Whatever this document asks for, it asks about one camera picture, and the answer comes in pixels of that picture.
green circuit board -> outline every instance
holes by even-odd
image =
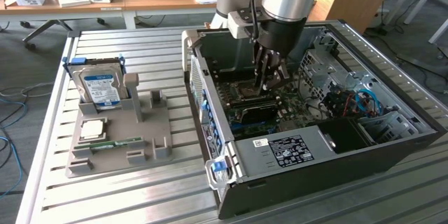
[[[292,83],[259,96],[252,80],[223,82],[217,83],[217,93],[236,140],[299,129],[319,119],[311,114]],[[269,115],[263,118],[261,114],[252,119],[253,123],[244,122],[247,111],[253,109],[259,116],[261,108],[269,109]]]

slotted metal table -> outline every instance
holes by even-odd
[[[448,220],[448,141],[437,140],[388,172],[233,219],[219,220],[213,192],[191,115],[181,64],[181,32],[199,27],[81,32],[68,38],[63,57],[125,57],[140,93],[168,97],[176,158],[167,165],[77,178],[64,169],[79,113],[79,93],[60,68],[20,206],[24,223],[439,223]],[[337,27],[352,38],[349,28]],[[445,111],[371,44],[352,42],[403,90],[447,125]]]

hard drive label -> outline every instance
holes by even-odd
[[[112,106],[120,102],[119,91],[112,87],[115,82],[112,74],[85,76],[84,81],[95,104]]]
[[[269,142],[269,146],[281,167],[315,159],[300,135],[273,140]]]

floor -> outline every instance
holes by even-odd
[[[388,9],[395,2],[396,0],[387,0],[384,8]],[[403,25],[404,34],[392,31],[383,37],[383,39],[399,55],[411,55],[435,65],[445,65],[448,63],[447,58],[437,59],[437,47],[431,45],[427,41],[447,17],[448,8],[429,1],[411,25]],[[149,19],[141,19],[141,21],[149,25],[157,25],[159,22],[163,21],[159,26],[169,27],[200,25],[205,21],[211,21],[211,19],[212,14],[207,14],[181,15],[177,17],[167,16],[164,20],[163,16],[155,16]],[[97,24],[95,19],[68,21],[67,23],[77,30],[124,29],[124,20],[121,18],[108,18],[105,21],[108,23],[107,26]],[[41,22],[31,23],[33,26],[41,24]],[[27,87],[40,82],[49,82],[55,78],[60,63],[60,54],[64,48],[65,30],[61,27],[55,26],[37,36],[32,41],[37,45],[37,50],[35,52],[27,51],[21,43],[21,38],[29,31],[29,29],[20,27],[19,23],[15,22],[11,23],[8,29],[0,33],[0,49],[3,52],[3,55],[0,56],[0,90],[9,87]],[[384,42],[377,38],[369,38],[369,40],[379,47],[380,51],[395,60],[395,54],[389,51]],[[440,38],[437,43],[441,46],[443,44],[448,46],[448,34]],[[420,70],[409,64],[403,64],[401,68],[419,82],[423,82],[424,75]],[[428,83],[431,83],[431,87],[439,91],[448,89],[444,80],[432,74],[428,74]],[[36,94],[45,93],[49,90],[51,87],[44,87],[40,90],[36,90]],[[437,93],[435,93],[435,95],[445,104],[448,104],[448,95]],[[29,110],[25,117],[5,129],[15,141],[21,163],[27,170],[29,170],[32,164],[48,100],[48,96],[29,99]],[[17,105],[1,104],[0,118],[4,118],[16,107]],[[7,152],[0,152],[0,161],[5,159],[5,156]],[[13,159],[11,159],[7,165],[0,169],[0,178],[0,191],[4,191],[17,180],[17,165]],[[0,223],[11,224],[15,222],[21,200],[20,191],[24,190],[25,180],[27,177],[24,176],[23,182],[15,188],[17,194],[7,195],[0,199]]]

chair wheel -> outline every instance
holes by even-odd
[[[101,19],[101,18],[97,18],[97,19],[96,19],[96,22],[97,22],[100,25],[105,25],[105,21],[104,21],[104,19]]]
[[[31,28],[29,22],[20,21],[20,26],[24,28]]]
[[[36,50],[36,44],[33,44],[33,43],[25,43],[25,48],[27,48],[29,51],[33,51],[33,50]]]

